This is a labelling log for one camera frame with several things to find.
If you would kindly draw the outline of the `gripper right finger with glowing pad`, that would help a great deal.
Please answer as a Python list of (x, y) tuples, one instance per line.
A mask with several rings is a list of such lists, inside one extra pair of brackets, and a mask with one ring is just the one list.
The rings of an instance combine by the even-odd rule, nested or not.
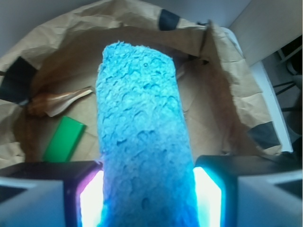
[(202, 227), (303, 224), (303, 171), (294, 155), (200, 156), (194, 174)]

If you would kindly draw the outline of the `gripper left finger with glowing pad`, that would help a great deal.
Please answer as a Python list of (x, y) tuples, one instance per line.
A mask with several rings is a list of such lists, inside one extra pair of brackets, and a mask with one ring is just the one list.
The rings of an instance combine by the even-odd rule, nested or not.
[(2, 227), (82, 227), (84, 192), (102, 174), (94, 161), (18, 163), (0, 171)]

